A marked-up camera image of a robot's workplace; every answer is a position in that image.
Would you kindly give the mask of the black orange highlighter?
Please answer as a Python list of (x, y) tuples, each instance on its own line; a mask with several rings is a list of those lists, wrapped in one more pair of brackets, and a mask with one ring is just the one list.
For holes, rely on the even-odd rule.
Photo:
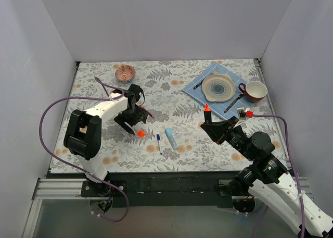
[(211, 109), (209, 108), (209, 105), (206, 104), (205, 109), (204, 109), (204, 122), (206, 124), (212, 123), (212, 115), (211, 115)]

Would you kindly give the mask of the orange highlighter cap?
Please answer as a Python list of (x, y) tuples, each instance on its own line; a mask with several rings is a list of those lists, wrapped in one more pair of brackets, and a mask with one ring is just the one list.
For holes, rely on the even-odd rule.
[(138, 131), (138, 135), (139, 135), (140, 137), (143, 137), (143, 136), (145, 136), (145, 132), (144, 132), (143, 130), (139, 130), (139, 131)]

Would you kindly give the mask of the pink pen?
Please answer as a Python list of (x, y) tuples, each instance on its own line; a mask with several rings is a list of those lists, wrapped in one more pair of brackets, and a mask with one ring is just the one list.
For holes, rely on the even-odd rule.
[(151, 112), (149, 112), (144, 106), (141, 106), (141, 109), (143, 109), (150, 118), (152, 118), (152, 119), (155, 118), (155, 116)]

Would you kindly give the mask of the white blue marker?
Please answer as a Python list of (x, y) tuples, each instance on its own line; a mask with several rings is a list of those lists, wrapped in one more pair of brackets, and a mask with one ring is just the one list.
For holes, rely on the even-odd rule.
[(158, 146), (159, 146), (159, 152), (162, 155), (163, 153), (162, 153), (162, 147), (161, 147), (161, 138), (160, 138), (160, 140), (157, 140), (157, 142), (158, 142)]

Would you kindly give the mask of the light blue highlighter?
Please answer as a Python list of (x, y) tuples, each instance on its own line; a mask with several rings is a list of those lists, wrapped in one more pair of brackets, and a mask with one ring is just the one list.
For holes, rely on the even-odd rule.
[(172, 148), (174, 150), (177, 150), (178, 149), (178, 145), (177, 145), (177, 143), (175, 141), (175, 138), (173, 136), (173, 133), (172, 133), (171, 129), (170, 128), (165, 128), (165, 134), (166, 134), (166, 136), (167, 136), (167, 138), (168, 138), (168, 140), (169, 140)]

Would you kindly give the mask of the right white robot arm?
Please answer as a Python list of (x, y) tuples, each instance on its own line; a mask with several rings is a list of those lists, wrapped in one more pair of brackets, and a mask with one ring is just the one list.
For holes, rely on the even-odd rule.
[(232, 195), (251, 194), (279, 215), (299, 237), (332, 237), (332, 217), (325, 214), (306, 194), (298, 192), (296, 180), (278, 158), (268, 134), (248, 137), (238, 119), (206, 121), (201, 128), (213, 142), (227, 142), (252, 162), (235, 176), (224, 191)]

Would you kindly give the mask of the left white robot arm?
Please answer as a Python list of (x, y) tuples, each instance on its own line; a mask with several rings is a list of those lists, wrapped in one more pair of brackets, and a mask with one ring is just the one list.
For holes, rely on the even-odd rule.
[(137, 105), (142, 96), (143, 89), (131, 84), (128, 90), (113, 90), (110, 96), (92, 108), (71, 113), (63, 144), (76, 155), (91, 187), (99, 196), (106, 196), (111, 189), (110, 182), (105, 180), (108, 171), (98, 155), (102, 126), (113, 119), (128, 134), (134, 135), (132, 127), (140, 122), (146, 123), (148, 117), (148, 113)]

